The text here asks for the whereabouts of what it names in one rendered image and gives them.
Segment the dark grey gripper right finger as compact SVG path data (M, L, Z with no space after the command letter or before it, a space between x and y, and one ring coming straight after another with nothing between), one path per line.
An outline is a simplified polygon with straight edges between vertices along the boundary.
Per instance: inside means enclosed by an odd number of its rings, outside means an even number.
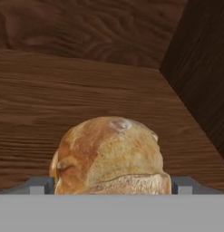
M205 187L191 177L172 177L171 192L176 195L219 194L214 188Z

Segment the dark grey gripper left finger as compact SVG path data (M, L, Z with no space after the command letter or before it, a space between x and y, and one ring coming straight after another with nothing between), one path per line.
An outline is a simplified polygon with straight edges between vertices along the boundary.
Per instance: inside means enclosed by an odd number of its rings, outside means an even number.
M33 177L18 187L7 190L9 194L45 195L54 193L54 179L51 177Z

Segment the brown bread loaf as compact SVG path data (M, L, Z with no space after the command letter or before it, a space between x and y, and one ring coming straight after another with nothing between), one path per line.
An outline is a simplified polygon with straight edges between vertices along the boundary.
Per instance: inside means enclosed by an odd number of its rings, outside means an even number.
M171 193L158 135L123 117L94 118L69 129L49 174L56 195Z

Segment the dark wooden cabinet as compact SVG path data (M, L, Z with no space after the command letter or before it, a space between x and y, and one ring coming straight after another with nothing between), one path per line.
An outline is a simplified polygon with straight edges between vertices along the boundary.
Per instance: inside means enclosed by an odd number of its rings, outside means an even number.
M99 116L144 123L169 174L224 191L224 0L0 0L0 190Z

